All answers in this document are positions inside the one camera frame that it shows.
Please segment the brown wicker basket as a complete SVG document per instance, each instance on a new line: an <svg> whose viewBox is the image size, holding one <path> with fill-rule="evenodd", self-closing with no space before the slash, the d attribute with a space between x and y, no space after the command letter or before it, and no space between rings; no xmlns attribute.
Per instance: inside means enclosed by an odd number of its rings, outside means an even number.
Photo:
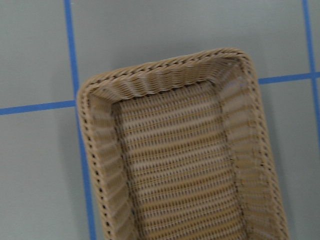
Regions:
<svg viewBox="0 0 320 240"><path fill-rule="evenodd" d="M245 52L218 48L93 76L77 109L105 239L289 239Z"/></svg>

